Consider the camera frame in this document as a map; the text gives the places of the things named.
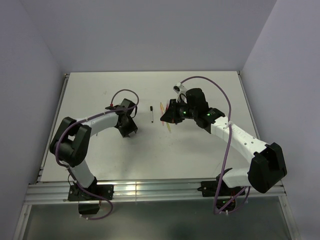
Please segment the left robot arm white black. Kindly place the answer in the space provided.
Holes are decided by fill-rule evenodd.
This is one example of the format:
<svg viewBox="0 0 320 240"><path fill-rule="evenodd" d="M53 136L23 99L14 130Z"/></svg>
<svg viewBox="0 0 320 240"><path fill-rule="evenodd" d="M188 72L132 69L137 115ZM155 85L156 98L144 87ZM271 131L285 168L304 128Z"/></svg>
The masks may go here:
<svg viewBox="0 0 320 240"><path fill-rule="evenodd" d="M123 99L119 105L110 105L105 111L84 119L65 117L50 145L58 165L66 168L73 178L70 186L69 201L111 200L114 186L99 185L86 162L89 142L92 136L108 128L116 128L123 138L136 133L132 113L137 114L138 105L129 99Z"/></svg>

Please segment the white pen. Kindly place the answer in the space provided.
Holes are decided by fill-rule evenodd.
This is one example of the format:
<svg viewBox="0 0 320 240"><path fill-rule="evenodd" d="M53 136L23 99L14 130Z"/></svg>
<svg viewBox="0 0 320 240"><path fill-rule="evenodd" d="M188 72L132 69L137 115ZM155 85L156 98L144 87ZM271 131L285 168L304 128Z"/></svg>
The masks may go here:
<svg viewBox="0 0 320 240"><path fill-rule="evenodd" d="M154 108L153 108L153 106L151 105L151 106L149 107L149 109L150 109L150 114L151 114L151 123L154 123Z"/></svg>

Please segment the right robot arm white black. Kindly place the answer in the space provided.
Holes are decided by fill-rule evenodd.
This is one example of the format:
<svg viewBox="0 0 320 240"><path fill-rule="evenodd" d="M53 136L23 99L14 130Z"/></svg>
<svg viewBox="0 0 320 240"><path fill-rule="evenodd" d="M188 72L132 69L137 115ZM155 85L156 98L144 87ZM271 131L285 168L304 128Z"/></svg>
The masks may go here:
<svg viewBox="0 0 320 240"><path fill-rule="evenodd" d="M216 183L217 191L229 194L236 187L252 187L264 194L287 175L282 148L277 143L267 144L236 124L217 108L209 107L200 88L186 89L182 84L174 86L176 99L170 99L168 108L160 120L179 124L192 119L198 127L213 134L236 149L249 163L245 168L229 168Z"/></svg>

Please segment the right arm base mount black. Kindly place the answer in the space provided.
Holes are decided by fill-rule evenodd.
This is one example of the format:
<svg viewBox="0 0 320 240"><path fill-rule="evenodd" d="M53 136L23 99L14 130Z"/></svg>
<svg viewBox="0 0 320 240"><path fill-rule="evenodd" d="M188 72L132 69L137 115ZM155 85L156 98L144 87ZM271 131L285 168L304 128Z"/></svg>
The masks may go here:
<svg viewBox="0 0 320 240"><path fill-rule="evenodd" d="M210 181L201 181L200 187L197 188L197 191L201 192L202 197L214 197L216 195L218 189L218 181L210 180ZM221 183L221 187L219 190L218 197L221 199L217 200L216 207L218 209L222 208L230 199L232 199L236 194L240 192L239 196L244 196L246 191L243 190L243 187L237 186L233 188L229 188L224 182ZM228 206L226 206L222 211L230 212L235 210L237 207L236 200L234 199Z"/></svg>

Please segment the orange pen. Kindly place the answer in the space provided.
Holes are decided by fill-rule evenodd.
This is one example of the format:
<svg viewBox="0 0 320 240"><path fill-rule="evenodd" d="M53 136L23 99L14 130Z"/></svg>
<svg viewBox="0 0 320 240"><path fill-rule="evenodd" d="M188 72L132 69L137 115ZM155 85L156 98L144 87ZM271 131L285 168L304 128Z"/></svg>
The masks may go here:
<svg viewBox="0 0 320 240"><path fill-rule="evenodd" d="M165 113L165 110L164 110L164 106L162 104L162 102L160 102L160 111L161 111L161 117L163 116L163 114Z"/></svg>

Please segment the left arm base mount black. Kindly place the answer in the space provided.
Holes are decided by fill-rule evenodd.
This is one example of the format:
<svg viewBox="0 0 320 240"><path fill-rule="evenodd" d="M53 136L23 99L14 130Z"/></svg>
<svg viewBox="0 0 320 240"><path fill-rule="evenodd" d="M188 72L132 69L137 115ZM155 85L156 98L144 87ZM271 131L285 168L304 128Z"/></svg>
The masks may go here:
<svg viewBox="0 0 320 240"><path fill-rule="evenodd" d="M94 180L88 187L79 187L77 183L70 185L67 197L68 202L78 202L78 213L81 217L88 220L100 220L108 217L113 211L114 185L113 184L97 184ZM102 201L109 204L110 209L105 215L97 216Z"/></svg>

